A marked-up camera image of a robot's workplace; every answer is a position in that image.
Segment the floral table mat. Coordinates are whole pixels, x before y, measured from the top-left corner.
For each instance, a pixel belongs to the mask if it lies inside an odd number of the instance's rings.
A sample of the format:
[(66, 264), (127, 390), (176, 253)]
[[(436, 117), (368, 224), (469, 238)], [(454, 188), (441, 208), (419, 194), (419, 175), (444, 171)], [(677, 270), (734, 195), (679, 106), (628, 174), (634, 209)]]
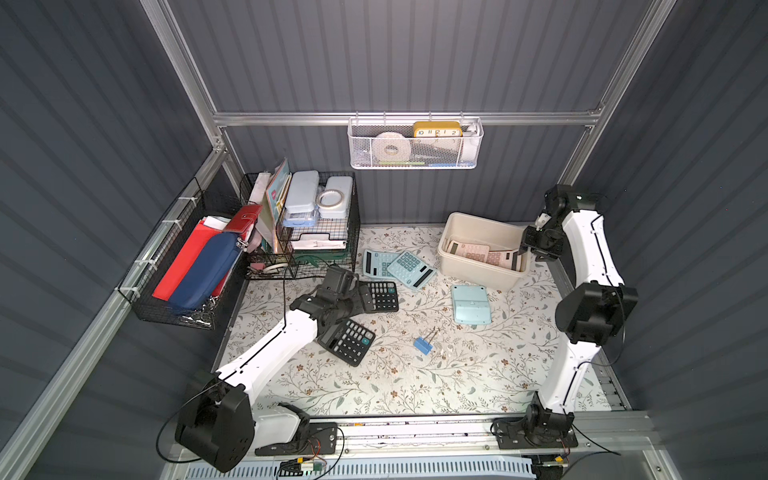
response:
[[(259, 406), (285, 402), (313, 416), (523, 411), (556, 350), (560, 294), (549, 267), (535, 263), (511, 290), (491, 291), (489, 325), (454, 321), (455, 283), (437, 275), (419, 291), (400, 287), (397, 312), (360, 316), (376, 338), (357, 367), (305, 346), (262, 390)], [(435, 327), (423, 355), (414, 340)]]

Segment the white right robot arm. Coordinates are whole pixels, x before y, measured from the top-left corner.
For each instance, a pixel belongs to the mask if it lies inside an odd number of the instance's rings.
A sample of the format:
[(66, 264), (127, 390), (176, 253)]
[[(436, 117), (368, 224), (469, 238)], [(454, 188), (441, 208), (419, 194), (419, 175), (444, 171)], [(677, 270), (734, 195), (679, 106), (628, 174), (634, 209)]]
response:
[(544, 261), (558, 260), (568, 245), (576, 278), (555, 309), (558, 347), (545, 382), (526, 409), (523, 431), (529, 436), (563, 438), (571, 429), (587, 367), (619, 334), (639, 300), (614, 265), (600, 199), (569, 185), (553, 186), (545, 192), (542, 213), (521, 239), (521, 251)]

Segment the teal calculator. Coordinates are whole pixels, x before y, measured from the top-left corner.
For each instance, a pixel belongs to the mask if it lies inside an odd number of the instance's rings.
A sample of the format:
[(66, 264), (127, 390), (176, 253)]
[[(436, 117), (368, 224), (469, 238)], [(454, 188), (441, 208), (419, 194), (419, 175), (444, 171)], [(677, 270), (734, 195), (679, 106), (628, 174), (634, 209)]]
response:
[(366, 249), (363, 253), (363, 275), (374, 281), (395, 281), (389, 266), (400, 256), (399, 252), (380, 252)]
[(436, 269), (427, 265), (411, 252), (399, 254), (389, 265), (388, 272), (396, 280), (412, 290), (424, 287), (436, 274)]

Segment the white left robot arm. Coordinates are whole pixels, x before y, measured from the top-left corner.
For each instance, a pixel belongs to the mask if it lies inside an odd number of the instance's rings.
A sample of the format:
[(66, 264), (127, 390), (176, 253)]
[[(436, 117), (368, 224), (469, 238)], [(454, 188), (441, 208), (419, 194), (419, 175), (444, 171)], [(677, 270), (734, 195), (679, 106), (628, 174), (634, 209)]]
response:
[(259, 448), (308, 448), (310, 417), (285, 403), (259, 409), (258, 397), (295, 354), (362, 312), (356, 275), (330, 266), (315, 290), (283, 304), (283, 319), (247, 351), (214, 373), (195, 376), (193, 395), (178, 413), (176, 442), (221, 473)]

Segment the red folder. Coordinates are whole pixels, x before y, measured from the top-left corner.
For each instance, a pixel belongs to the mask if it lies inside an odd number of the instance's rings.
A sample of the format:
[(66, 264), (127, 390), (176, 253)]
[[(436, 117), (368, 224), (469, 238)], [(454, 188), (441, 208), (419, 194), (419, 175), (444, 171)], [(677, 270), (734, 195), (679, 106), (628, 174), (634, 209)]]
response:
[[(250, 204), (240, 208), (231, 218), (209, 215), (200, 220), (154, 289), (152, 297), (168, 303), (171, 295), (179, 286), (203, 247), (212, 237), (219, 233), (236, 232), (239, 234), (240, 240), (238, 244), (241, 248), (241, 253), (245, 251), (246, 247), (250, 244), (261, 210), (261, 206)], [(216, 287), (211, 297), (221, 293), (230, 272)]]

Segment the beige plastic storage box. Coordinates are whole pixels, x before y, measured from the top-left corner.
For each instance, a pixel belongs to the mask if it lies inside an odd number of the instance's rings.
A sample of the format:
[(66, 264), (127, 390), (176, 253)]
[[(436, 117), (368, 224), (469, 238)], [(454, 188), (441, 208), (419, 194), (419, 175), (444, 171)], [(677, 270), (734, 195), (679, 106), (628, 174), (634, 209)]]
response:
[(511, 290), (532, 265), (521, 249), (525, 228), (469, 214), (449, 215), (437, 253), (440, 272), (501, 291)]

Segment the yellow clock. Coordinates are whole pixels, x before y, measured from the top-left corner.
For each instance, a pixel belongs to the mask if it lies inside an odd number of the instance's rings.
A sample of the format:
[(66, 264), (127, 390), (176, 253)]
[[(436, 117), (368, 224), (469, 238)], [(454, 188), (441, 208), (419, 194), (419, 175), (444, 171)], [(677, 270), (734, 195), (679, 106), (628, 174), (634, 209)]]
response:
[(414, 138), (457, 138), (463, 136), (458, 121), (418, 121), (413, 124)]

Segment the colourful books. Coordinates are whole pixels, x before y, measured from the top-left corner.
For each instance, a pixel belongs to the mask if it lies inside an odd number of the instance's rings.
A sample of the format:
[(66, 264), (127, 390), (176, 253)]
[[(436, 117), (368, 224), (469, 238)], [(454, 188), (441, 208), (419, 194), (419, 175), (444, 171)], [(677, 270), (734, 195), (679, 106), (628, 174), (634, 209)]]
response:
[(282, 214), (285, 199), (290, 187), (292, 173), (287, 157), (275, 169), (264, 191), (261, 202), (261, 213), (265, 215), (264, 224), (269, 227), (271, 248), (275, 254), (283, 254), (283, 247), (279, 240), (280, 215)]

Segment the pink calculator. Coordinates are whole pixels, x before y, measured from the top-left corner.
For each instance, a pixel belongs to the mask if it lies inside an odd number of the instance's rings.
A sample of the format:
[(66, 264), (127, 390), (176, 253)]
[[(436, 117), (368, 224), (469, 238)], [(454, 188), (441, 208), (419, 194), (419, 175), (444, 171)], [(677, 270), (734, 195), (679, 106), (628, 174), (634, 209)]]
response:
[(466, 243), (466, 242), (459, 242), (456, 240), (450, 240), (448, 242), (447, 252), (451, 255), (465, 258), (464, 255), (467, 252), (477, 252), (477, 253), (483, 252), (483, 253), (487, 253), (488, 255), (488, 253), (490, 252), (490, 247), (484, 244), (474, 244), (474, 243)]
[(482, 263), (487, 262), (487, 253), (467, 252), (464, 257), (469, 260), (478, 261)]
[(486, 263), (507, 270), (519, 271), (522, 266), (522, 257), (518, 250), (490, 251), (486, 257)]

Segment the small circuit board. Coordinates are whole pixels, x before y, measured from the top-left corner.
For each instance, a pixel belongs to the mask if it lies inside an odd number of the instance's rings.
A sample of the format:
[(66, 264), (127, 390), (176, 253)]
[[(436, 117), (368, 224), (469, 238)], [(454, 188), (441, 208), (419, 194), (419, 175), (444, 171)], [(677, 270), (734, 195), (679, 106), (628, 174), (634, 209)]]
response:
[(277, 469), (276, 477), (302, 477), (323, 474), (328, 466), (327, 461), (319, 457), (299, 457), (282, 461)]

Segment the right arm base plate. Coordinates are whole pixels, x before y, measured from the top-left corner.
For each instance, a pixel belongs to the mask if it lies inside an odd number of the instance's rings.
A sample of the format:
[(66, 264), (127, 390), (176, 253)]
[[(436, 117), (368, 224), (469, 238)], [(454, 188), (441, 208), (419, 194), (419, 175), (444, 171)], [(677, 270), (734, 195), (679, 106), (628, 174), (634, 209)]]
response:
[(490, 433), (500, 450), (513, 449), (563, 449), (578, 446), (573, 430), (557, 430), (549, 426), (529, 426), (526, 418), (497, 418), (490, 426)]

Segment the black calculator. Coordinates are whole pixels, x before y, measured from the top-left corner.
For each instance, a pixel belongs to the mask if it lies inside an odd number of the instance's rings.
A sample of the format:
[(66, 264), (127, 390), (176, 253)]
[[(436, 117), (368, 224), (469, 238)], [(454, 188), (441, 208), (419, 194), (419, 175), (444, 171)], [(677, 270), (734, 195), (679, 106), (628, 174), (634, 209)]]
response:
[(399, 297), (394, 282), (361, 282), (359, 292), (365, 313), (390, 313), (399, 310)]
[(376, 334), (351, 318), (343, 319), (317, 338), (320, 346), (346, 364), (357, 367), (372, 346)]

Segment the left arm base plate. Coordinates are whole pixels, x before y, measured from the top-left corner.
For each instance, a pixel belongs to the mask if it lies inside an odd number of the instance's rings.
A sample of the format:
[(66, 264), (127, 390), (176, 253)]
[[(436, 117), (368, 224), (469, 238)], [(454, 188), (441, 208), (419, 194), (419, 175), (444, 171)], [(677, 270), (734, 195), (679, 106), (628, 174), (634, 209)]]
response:
[(254, 450), (254, 455), (279, 456), (325, 456), (333, 454), (340, 440), (338, 424), (335, 422), (309, 423), (300, 426), (294, 437), (287, 443), (276, 443)]

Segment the pink calculator front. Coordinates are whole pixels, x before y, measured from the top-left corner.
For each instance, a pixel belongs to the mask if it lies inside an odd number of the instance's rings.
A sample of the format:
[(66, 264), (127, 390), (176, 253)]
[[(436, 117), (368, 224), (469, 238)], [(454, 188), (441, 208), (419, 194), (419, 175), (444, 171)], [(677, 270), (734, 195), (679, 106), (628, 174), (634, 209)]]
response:
[(469, 260), (478, 261), (482, 263), (487, 262), (487, 253), (467, 252), (464, 257)]

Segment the black calculator front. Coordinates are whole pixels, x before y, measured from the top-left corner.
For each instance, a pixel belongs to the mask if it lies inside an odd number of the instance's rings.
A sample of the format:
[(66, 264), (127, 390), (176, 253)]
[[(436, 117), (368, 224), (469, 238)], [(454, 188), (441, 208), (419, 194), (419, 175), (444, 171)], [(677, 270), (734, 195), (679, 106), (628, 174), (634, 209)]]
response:
[(376, 334), (351, 318), (343, 319), (317, 338), (320, 346), (346, 364), (357, 367), (372, 346)]

